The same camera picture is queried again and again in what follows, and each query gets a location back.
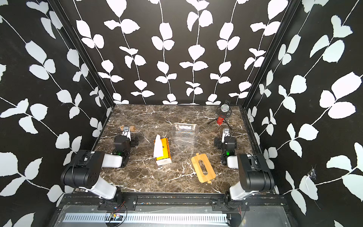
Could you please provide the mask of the orange tissue paper pack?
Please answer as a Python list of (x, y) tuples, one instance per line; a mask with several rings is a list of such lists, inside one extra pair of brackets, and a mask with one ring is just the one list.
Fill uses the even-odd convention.
[(162, 138), (161, 143), (162, 143), (162, 146), (163, 146), (162, 147), (163, 155), (161, 157), (156, 158), (156, 164), (158, 166), (171, 164), (172, 159), (171, 159), (171, 154), (170, 154), (170, 147), (169, 147), (168, 138)]

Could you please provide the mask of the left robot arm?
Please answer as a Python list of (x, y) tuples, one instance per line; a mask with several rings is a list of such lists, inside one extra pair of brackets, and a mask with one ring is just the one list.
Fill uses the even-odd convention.
[(61, 183), (73, 188), (81, 188), (105, 200), (123, 203), (121, 190), (100, 176), (102, 168), (123, 168), (129, 161), (131, 148), (139, 145), (139, 138), (117, 135), (114, 140), (115, 152), (80, 150), (61, 174)]

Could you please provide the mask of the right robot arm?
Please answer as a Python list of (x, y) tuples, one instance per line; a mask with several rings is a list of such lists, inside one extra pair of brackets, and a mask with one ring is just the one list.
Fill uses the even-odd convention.
[(237, 169), (239, 181), (226, 192), (228, 201), (242, 201), (257, 193), (270, 192), (275, 187), (273, 175), (262, 154), (237, 154), (237, 140), (232, 136), (215, 138), (214, 146), (221, 150), (221, 164)]

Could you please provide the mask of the bamboo tissue box lid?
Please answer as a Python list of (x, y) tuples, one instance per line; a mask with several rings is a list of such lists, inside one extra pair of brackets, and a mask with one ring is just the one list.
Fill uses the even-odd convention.
[(199, 182), (211, 184), (216, 174), (207, 155), (197, 153), (196, 156), (191, 158), (191, 161)]

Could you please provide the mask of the clear plastic tissue box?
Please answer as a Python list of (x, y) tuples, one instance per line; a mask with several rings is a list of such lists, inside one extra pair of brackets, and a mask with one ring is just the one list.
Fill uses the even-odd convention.
[(172, 136), (181, 140), (196, 141), (199, 136), (197, 124), (174, 123)]

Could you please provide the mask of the white tissue sheet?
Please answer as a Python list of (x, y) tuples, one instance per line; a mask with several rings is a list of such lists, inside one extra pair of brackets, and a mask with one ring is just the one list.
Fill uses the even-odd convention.
[(154, 157), (159, 158), (163, 156), (163, 144), (160, 135), (158, 134), (154, 143)]

